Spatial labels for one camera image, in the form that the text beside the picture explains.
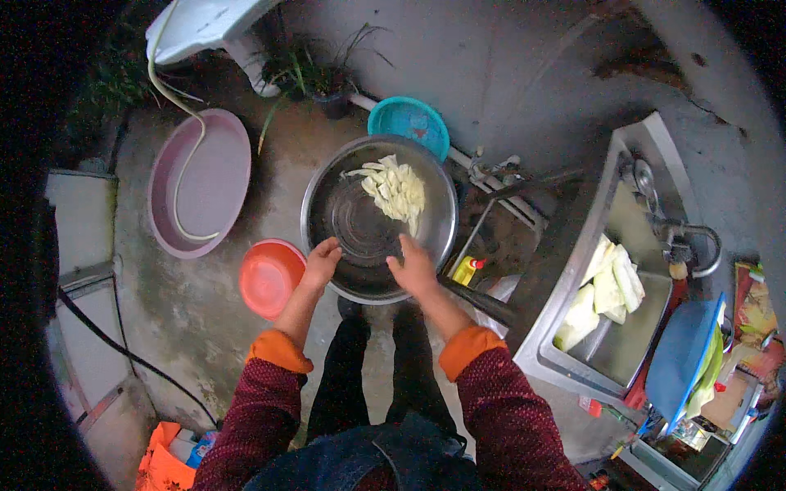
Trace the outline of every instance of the yellow bottle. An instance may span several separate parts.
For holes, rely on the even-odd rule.
[[[483,268],[485,264],[486,259],[477,260],[472,256],[465,256],[459,263],[456,273],[453,275],[453,281],[461,283],[464,286],[469,285],[469,281],[472,279],[472,276],[475,275],[475,271]]]

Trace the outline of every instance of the white hose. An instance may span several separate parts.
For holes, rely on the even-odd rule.
[[[196,140],[196,145],[194,145],[194,148],[191,149],[191,153],[189,154],[188,158],[185,159],[185,163],[183,164],[183,167],[180,169],[180,175],[178,176],[178,180],[174,184],[174,195],[172,196],[172,213],[174,215],[174,224],[178,227],[178,231],[185,238],[190,240],[210,240],[214,237],[217,237],[219,233],[215,232],[205,236],[193,235],[192,233],[188,233],[183,229],[183,225],[181,225],[180,223],[180,218],[178,218],[178,190],[180,189],[180,183],[183,180],[183,174],[185,174],[185,169],[189,166],[189,163],[191,162],[191,157],[194,156],[194,153],[197,151],[197,148],[199,148],[199,145],[201,145],[202,140],[204,140],[205,134],[208,132],[208,125],[205,124],[204,118],[202,118],[202,116],[198,115],[193,109],[182,103],[177,98],[177,96],[174,95],[174,93],[172,93],[167,87],[163,85],[163,83],[158,79],[158,76],[156,76],[155,59],[156,59],[156,50],[158,49],[158,43],[161,41],[161,36],[163,35],[163,31],[164,29],[167,28],[167,24],[169,24],[169,19],[171,19],[174,9],[178,6],[178,2],[179,0],[174,0],[172,2],[172,8],[169,10],[167,17],[163,20],[163,24],[161,24],[161,29],[158,30],[158,34],[156,35],[156,38],[152,42],[151,54],[148,58],[148,77],[150,77],[150,82],[152,82],[153,86],[156,87],[164,97],[172,101],[174,105],[178,106],[183,111],[188,112],[190,115],[195,117],[199,121],[200,125],[202,126],[202,131],[200,132],[199,139]]]

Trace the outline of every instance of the sliced vegetable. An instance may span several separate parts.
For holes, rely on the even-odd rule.
[[[638,274],[636,274],[636,270],[634,270],[633,264],[630,262],[628,251],[622,245],[617,245],[615,248],[616,251],[612,262],[614,278],[617,280],[619,290],[623,294],[625,307],[628,309],[628,312],[634,312],[641,305],[641,300],[644,299],[644,287],[641,285],[641,280],[639,280]]]
[[[343,176],[365,176],[361,186],[374,198],[374,205],[389,218],[406,222],[410,235],[415,236],[420,225],[420,213],[425,210],[425,187],[407,164],[398,165],[395,155],[385,156],[379,163],[368,162],[361,169]]]
[[[593,278],[595,285],[595,313],[604,313],[618,306],[624,306],[623,294],[614,279],[612,265],[601,269]]]
[[[591,280],[598,271],[612,263],[614,250],[614,244],[606,237],[606,234],[602,233],[601,239],[598,241],[597,247],[595,247],[595,252],[589,261],[589,266],[587,266],[587,271],[582,278],[582,285]]]
[[[625,317],[628,313],[628,309],[625,308],[624,305],[620,305],[614,307],[613,309],[606,310],[603,312],[603,315],[608,317],[612,320],[612,322],[616,322],[617,324],[625,324]]]
[[[363,167],[364,169],[374,169],[374,170],[386,170],[387,169],[387,167],[385,167],[384,164],[377,163],[377,162],[367,162],[367,163],[364,163],[361,167]]]
[[[594,312],[595,287],[587,284],[578,290],[571,308],[565,314],[562,325],[554,335],[554,346],[558,350],[570,351],[589,333],[597,328],[601,318]]]
[[[395,154],[389,155],[387,157],[382,157],[380,159],[380,163],[385,165],[386,168],[396,170],[399,167],[399,164],[396,162]]]
[[[373,176],[374,174],[376,174],[376,171],[374,169],[357,169],[357,170],[352,170],[350,172],[347,172],[346,175],[347,176],[355,176],[355,175]]]

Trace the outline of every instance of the orange plastic bag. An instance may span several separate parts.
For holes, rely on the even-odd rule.
[[[196,469],[169,453],[169,444],[180,431],[177,423],[158,423],[137,471],[137,491],[186,491],[194,483]]]

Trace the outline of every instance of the concrete floor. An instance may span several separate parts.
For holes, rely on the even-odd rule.
[[[237,66],[217,63],[216,69],[211,106],[241,118],[255,153],[259,131],[272,103],[253,94]],[[350,117],[331,122],[309,103],[289,104],[280,110],[267,134],[264,153],[254,155],[252,182],[230,234],[204,257],[184,261],[158,246],[145,200],[156,153],[184,116],[174,109],[157,108],[139,110],[131,116],[118,157],[116,215],[116,254],[123,265],[120,309],[128,343],[132,351],[201,397],[217,418],[226,414],[249,344],[271,324],[253,314],[240,297],[237,271],[241,260],[254,242],[264,238],[289,240],[303,249],[299,210],[308,181],[341,145],[365,135],[366,117],[367,113],[358,108]],[[366,351],[363,386],[371,423],[384,419],[391,402],[394,344],[390,316],[394,309],[384,306],[368,311],[373,333]],[[303,424],[296,445],[304,439],[322,362],[339,321],[336,294],[328,289],[317,305],[305,347],[314,371],[302,392]],[[435,361],[443,346],[432,336]],[[208,418],[178,389],[144,369],[139,372],[163,419],[194,430],[211,428]],[[437,366],[435,374],[460,432],[469,436],[461,420],[456,387]],[[594,419],[586,414],[577,406],[574,394],[540,380],[530,382],[551,404],[571,461],[608,454],[629,432],[608,415]],[[474,452],[472,440],[470,450]]]

